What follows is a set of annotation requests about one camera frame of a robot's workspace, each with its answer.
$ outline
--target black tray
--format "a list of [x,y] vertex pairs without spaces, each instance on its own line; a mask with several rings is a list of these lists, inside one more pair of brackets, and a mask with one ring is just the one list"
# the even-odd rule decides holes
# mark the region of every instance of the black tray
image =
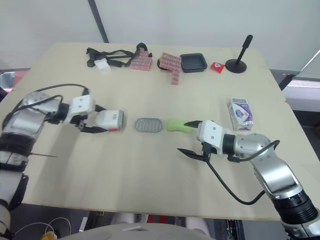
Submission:
[[181,67],[185,73],[203,72],[207,67],[207,62],[201,53],[181,54]]

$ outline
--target gray soap dish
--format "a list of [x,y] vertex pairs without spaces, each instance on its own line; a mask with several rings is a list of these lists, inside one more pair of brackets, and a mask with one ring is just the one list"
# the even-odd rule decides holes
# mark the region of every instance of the gray soap dish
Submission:
[[159,118],[138,118],[134,127],[138,132],[157,133],[163,128],[163,124]]

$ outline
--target green handle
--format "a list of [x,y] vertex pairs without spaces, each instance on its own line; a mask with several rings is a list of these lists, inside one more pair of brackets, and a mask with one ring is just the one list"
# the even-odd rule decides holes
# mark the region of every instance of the green handle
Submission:
[[184,124],[187,122],[188,121],[169,119],[165,123],[165,129],[167,129],[169,132],[180,131],[189,134],[192,132],[193,128],[190,126],[185,126]]

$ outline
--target tissue box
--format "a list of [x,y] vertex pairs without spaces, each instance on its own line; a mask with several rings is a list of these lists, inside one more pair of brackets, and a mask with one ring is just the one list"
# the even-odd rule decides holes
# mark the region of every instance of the tissue box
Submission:
[[252,129],[254,118],[246,99],[232,98],[228,104],[228,109],[234,130]]

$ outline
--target round base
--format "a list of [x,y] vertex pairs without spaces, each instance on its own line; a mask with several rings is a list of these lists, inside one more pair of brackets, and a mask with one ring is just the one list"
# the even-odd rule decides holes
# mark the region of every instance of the round base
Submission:
[[230,59],[226,61],[225,67],[232,73],[242,74],[247,69],[247,65],[243,61],[236,64],[236,61],[237,59]]

